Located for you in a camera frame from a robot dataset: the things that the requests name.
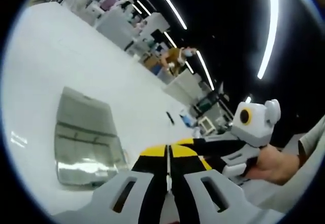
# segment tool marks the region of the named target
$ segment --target white desk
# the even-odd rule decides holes
[[[150,71],[58,3],[28,8],[7,47],[1,106],[18,175],[51,214],[79,209],[92,194],[57,181],[54,127],[64,86],[111,106],[131,164],[146,147],[191,137],[177,116],[182,105],[162,91],[163,83]],[[12,132],[21,140],[11,140]]]
[[[129,24],[125,13],[119,7],[111,8],[105,12],[96,21],[94,27],[103,36],[123,50],[133,40],[133,37],[137,36],[134,27]]]

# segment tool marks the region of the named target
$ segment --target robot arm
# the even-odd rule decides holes
[[[266,101],[264,105],[241,102],[230,132],[179,144],[203,156],[213,169],[224,176],[239,176],[256,163],[260,149],[270,142],[280,116],[277,100]]]

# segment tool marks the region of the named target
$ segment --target ceiling light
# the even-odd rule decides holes
[[[204,60],[203,60],[203,58],[202,58],[202,56],[201,56],[201,53],[200,53],[199,51],[197,51],[197,54],[198,54],[198,57],[199,57],[199,59],[200,59],[200,62],[201,62],[201,64],[202,64],[202,66],[203,66],[203,69],[204,69],[204,71],[205,71],[205,74],[207,75],[207,78],[208,78],[208,81],[209,81],[210,87],[211,87],[212,90],[214,90],[214,86],[213,86],[212,80],[211,80],[211,78],[210,78],[210,74],[209,74],[209,72],[208,72],[207,66],[206,66],[205,63],[204,63]]]
[[[148,15],[151,15],[148,9],[140,1],[137,1],[137,3],[139,3],[139,5],[143,8],[143,10],[145,10],[146,13],[148,13]]]
[[[252,101],[252,98],[249,96],[249,97],[247,97],[247,99],[246,99],[246,103],[250,103]]]
[[[257,77],[262,79],[266,67],[270,61],[271,53],[274,46],[276,29],[278,27],[278,16],[279,16],[279,0],[270,0],[271,3],[271,17],[270,17],[270,29],[269,29],[269,36],[268,42],[266,44],[265,53],[263,56],[261,67],[259,68]]]
[[[166,35],[167,39],[169,40],[169,42],[172,43],[172,45],[177,48],[176,44],[174,43],[174,41],[172,40],[172,38],[168,35],[168,33],[164,32],[164,35]]]
[[[187,65],[187,68],[189,69],[189,71],[194,74],[194,71],[192,69],[192,67],[189,65],[189,63],[186,61],[185,64]]]
[[[136,9],[140,14],[142,14],[142,11],[140,11],[140,9],[139,9],[136,5],[132,4],[132,6],[133,6],[134,9]]]
[[[187,29],[185,22],[183,21],[183,19],[181,18],[181,16],[179,15],[179,13],[177,12],[176,8],[174,7],[173,3],[170,0],[165,0],[168,5],[172,8],[173,12],[175,13],[177,19],[179,20],[179,22],[181,23],[181,25],[183,26],[184,29]]]

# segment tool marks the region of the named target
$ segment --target white robot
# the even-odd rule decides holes
[[[276,223],[282,213],[250,204],[228,178],[245,174],[270,142],[280,116],[277,100],[241,102],[230,132],[146,149],[131,171],[97,188],[88,205],[54,219],[61,224],[158,224],[169,175],[180,223]]]

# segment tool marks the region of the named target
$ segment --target black stripe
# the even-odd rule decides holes
[[[181,159],[188,158],[187,163],[193,161],[192,163],[194,165],[196,164],[195,160],[192,156],[173,158],[171,146],[169,147],[171,154],[171,176],[173,179],[172,192],[174,195],[175,204],[177,206],[180,223],[200,223],[199,213],[194,196],[184,177],[184,172],[188,172],[189,169],[186,165],[186,161],[183,161]]]
[[[171,159],[171,171],[172,170],[177,171],[178,174],[183,175],[206,171],[203,163],[197,155]]]
[[[163,157],[140,156],[132,171],[152,173],[153,178],[144,196],[138,222],[139,224],[159,224],[160,214],[167,193],[167,147]]]
[[[219,155],[207,156],[204,157],[205,161],[214,169],[217,170],[219,173],[223,172],[226,163]]]
[[[245,146],[245,142],[241,140],[222,140],[206,142],[204,139],[194,139],[194,144],[182,144],[198,155],[230,155]]]

